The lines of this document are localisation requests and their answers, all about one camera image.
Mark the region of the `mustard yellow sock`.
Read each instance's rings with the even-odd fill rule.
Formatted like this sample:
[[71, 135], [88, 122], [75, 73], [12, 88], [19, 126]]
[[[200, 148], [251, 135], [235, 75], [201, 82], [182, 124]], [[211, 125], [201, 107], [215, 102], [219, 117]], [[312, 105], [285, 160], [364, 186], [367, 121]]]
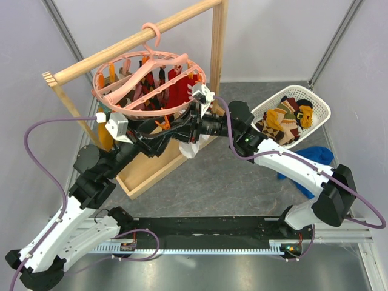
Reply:
[[108, 130], [105, 127], [105, 125], [110, 117], [110, 111], [106, 110], [105, 107], [103, 107], [101, 104], [99, 104], [97, 112], [105, 114], [105, 122], [98, 124], [98, 137], [99, 137], [100, 143], [102, 144], [103, 149], [106, 151], [110, 151], [113, 147], [114, 140], [113, 140], [113, 137], [110, 135], [110, 133], [108, 132]]

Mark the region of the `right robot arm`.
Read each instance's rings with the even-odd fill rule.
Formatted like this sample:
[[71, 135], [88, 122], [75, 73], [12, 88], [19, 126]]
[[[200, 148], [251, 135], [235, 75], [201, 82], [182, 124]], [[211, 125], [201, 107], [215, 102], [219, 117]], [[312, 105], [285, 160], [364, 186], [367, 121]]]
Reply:
[[332, 168], [287, 150], [254, 129], [252, 120], [242, 101], [231, 102], [223, 117], [202, 114], [194, 105], [172, 122], [167, 133], [186, 144], [195, 144], [204, 135], [227, 137], [237, 158], [268, 167], [309, 190], [312, 198], [284, 211], [277, 225], [283, 238], [293, 238], [303, 227], [318, 222], [339, 227], [356, 199], [351, 169], [342, 164]]

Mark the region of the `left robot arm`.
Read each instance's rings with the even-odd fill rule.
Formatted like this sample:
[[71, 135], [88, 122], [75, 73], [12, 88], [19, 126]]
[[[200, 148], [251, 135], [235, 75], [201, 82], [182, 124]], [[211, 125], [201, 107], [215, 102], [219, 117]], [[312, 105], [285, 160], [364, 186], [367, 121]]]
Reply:
[[15, 270], [10, 290], [18, 279], [29, 290], [52, 290], [75, 262], [100, 243], [137, 233], [133, 218], [123, 208], [115, 207], [86, 232], [73, 236], [79, 225], [113, 192], [116, 185], [112, 179], [126, 165], [140, 153], [154, 157], [166, 149], [170, 137], [144, 132], [147, 127], [148, 122], [132, 127], [128, 121], [124, 125], [109, 121], [108, 128], [119, 145], [106, 151], [89, 144], [79, 151], [74, 164], [79, 177], [68, 192], [61, 193], [62, 206], [30, 244], [10, 250], [5, 256]]

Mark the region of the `wooden hanger rack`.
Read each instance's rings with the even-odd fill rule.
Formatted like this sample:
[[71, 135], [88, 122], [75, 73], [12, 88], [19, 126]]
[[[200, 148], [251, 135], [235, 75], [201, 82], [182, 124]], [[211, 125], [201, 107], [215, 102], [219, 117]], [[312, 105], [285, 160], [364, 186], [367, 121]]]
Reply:
[[[185, 53], [159, 51], [148, 41], [187, 20], [213, 12], [210, 76]], [[43, 78], [68, 111], [80, 114], [63, 85], [95, 70], [92, 95], [98, 103], [98, 132], [85, 121], [79, 125], [92, 140], [83, 155], [100, 155], [96, 167], [79, 173], [74, 195], [88, 201], [97, 191], [107, 193], [120, 185], [131, 199], [155, 185], [221, 132], [210, 126], [223, 110], [214, 100], [219, 90], [224, 45], [226, 1], [200, 1], [157, 24], [141, 30], [78, 63]]]

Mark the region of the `pink round clip hanger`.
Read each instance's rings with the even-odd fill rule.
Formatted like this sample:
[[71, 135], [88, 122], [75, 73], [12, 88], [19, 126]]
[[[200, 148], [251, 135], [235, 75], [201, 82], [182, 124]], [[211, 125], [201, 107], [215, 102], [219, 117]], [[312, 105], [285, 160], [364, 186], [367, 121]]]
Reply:
[[100, 66], [92, 95], [108, 112], [131, 118], [183, 113], [193, 101], [192, 87], [207, 82], [204, 70], [186, 53], [142, 46], [142, 51], [124, 53]]

